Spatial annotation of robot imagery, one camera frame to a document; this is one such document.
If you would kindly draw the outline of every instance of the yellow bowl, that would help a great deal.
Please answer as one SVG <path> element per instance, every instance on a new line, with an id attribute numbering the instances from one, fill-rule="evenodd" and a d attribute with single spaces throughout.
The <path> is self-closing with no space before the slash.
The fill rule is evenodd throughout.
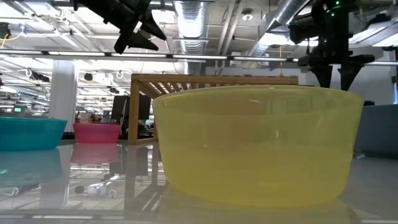
<path id="1" fill-rule="evenodd" d="M 227 86 L 153 102 L 168 181 L 199 198 L 298 207 L 346 185 L 362 99 L 307 86 Z"/>

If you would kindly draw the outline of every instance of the computer monitor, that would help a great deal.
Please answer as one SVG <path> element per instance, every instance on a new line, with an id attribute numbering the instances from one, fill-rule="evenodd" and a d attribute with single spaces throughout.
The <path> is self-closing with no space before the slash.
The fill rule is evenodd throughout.
<path id="1" fill-rule="evenodd" d="M 149 119 L 151 98 L 146 95 L 139 95 L 139 112 L 138 119 Z M 124 103 L 126 103 L 125 117 L 129 116 L 130 111 L 130 96 L 115 96 L 113 99 L 111 119 L 120 120 Z"/>

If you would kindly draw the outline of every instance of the plastic bowl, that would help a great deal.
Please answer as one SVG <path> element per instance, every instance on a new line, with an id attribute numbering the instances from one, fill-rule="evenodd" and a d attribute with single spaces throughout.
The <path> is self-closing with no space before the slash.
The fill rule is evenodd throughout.
<path id="1" fill-rule="evenodd" d="M 307 86 L 227 86 L 153 102 L 167 180 L 196 197 L 256 207 L 337 198 L 362 99 Z"/>
<path id="2" fill-rule="evenodd" d="M 66 125 L 59 119 L 0 117 L 0 151 L 53 149 Z"/>
<path id="3" fill-rule="evenodd" d="M 115 143 L 120 133 L 118 124 L 74 124 L 73 128 L 80 143 Z"/>
<path id="4" fill-rule="evenodd" d="M 82 144 L 73 145 L 70 162 L 83 164 L 105 164 L 119 162 L 119 147 L 117 144 Z"/>

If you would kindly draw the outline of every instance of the ceiling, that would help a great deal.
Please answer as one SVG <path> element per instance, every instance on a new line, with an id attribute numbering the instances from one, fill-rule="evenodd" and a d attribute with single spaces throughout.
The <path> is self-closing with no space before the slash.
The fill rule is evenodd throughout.
<path id="1" fill-rule="evenodd" d="M 262 18 L 267 13 L 277 9 L 278 0 L 245 0 L 244 9 L 250 9 L 253 18 L 250 21 L 238 20 L 234 38 L 228 48 L 228 54 L 237 52 L 244 54 L 250 50 L 259 37 L 258 27 Z M 363 4 L 363 10 L 369 11 L 390 5 L 390 1 L 372 1 Z M 215 0 L 208 3 L 206 19 L 206 42 L 205 53 L 215 54 L 218 48 L 219 39 L 223 30 L 224 21 L 227 15 L 228 0 Z M 88 8 L 80 7 L 77 11 L 69 5 L 68 1 L 11 1 L 0 0 L 0 22 L 10 23 L 11 38 L 15 40 L 6 41 L 4 49 L 16 50 L 45 50 L 45 51 L 76 51 L 76 52 L 114 52 L 113 45 L 119 36 L 119 29 L 112 24 L 104 24 L 103 19 L 97 16 Z M 182 53 L 177 27 L 177 15 L 173 11 L 152 10 L 155 21 L 167 36 L 167 40 L 154 38 L 152 41 L 159 47 L 157 53 Z M 128 52 L 151 53 L 151 50 L 126 49 Z M 273 57 L 289 57 L 289 55 L 304 54 L 305 47 L 297 45 L 282 45 L 277 48 L 268 48 L 267 54 Z M 109 85 L 106 82 L 112 81 L 115 85 L 129 86 L 130 73 L 179 73 L 184 74 L 183 62 L 150 62 L 150 61 L 107 61 L 107 60 L 77 60 L 80 68 L 79 85 Z M 11 58 L 0 57 L 0 78 L 3 83 L 32 84 L 43 83 L 29 77 L 27 69 L 39 72 L 51 79 L 52 59 L 44 58 Z M 106 74 L 113 76 L 113 80 L 93 80 L 88 82 L 84 79 L 87 72 Z M 11 92 L 0 91 L 0 106 L 18 103 L 18 98 L 39 97 L 44 102 L 40 111 L 46 111 L 48 107 L 50 87 L 19 87 L 20 93 L 34 93 L 32 95 L 18 95 Z M 114 93 L 109 88 L 79 88 L 78 106 L 86 110 L 84 98 L 94 101 L 91 105 L 97 104 L 102 111 L 112 106 Z"/>

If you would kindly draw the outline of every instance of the cable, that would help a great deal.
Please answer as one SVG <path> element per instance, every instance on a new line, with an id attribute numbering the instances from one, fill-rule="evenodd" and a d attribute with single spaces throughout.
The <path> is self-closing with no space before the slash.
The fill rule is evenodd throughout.
<path id="1" fill-rule="evenodd" d="M 279 46 L 279 57 L 282 57 L 282 46 Z M 284 74 L 282 73 L 282 62 L 280 63 L 280 77 L 283 77 Z"/>
<path id="2" fill-rule="evenodd" d="M 365 22 L 365 21 L 363 21 L 362 19 L 360 19 L 358 15 L 354 14 L 354 16 L 355 16 L 355 18 L 357 18 L 360 22 L 362 22 L 362 23 L 364 23 L 364 24 L 367 24 L 367 22 Z"/>
<path id="3" fill-rule="evenodd" d="M 1 49 L 4 47 L 4 44 L 6 43 L 7 37 L 8 37 L 8 34 L 6 34 L 6 36 L 5 36 L 4 39 L 2 40 Z"/>
<path id="4" fill-rule="evenodd" d="M 6 36 L 4 37 L 4 39 L 0 38 L 0 40 L 2 40 L 1 49 L 3 49 L 4 44 L 6 43 L 6 41 L 8 41 L 8 40 L 16 40 L 16 39 L 18 39 L 23 33 L 24 33 L 24 28 L 22 28 L 22 29 L 21 29 L 21 33 L 19 33 L 19 35 L 16 36 L 16 37 L 14 37 L 14 38 L 7 39 L 8 34 L 6 34 Z"/>

